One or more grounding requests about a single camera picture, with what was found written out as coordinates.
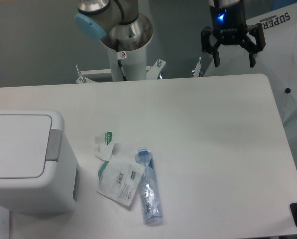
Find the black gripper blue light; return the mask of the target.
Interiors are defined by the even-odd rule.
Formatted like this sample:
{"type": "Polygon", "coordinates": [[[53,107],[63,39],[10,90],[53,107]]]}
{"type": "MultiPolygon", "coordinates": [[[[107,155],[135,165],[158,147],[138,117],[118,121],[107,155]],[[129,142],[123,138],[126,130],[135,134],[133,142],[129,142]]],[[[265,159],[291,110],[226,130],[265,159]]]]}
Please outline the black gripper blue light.
{"type": "Polygon", "coordinates": [[[202,51],[213,56],[214,65],[220,65],[219,46],[240,45],[249,53],[249,64],[253,68],[256,56],[266,46],[261,23],[246,25],[245,8],[242,0],[210,0],[210,13],[213,28],[205,27],[201,31],[202,51]],[[213,35],[217,41],[210,43],[213,35]]]}

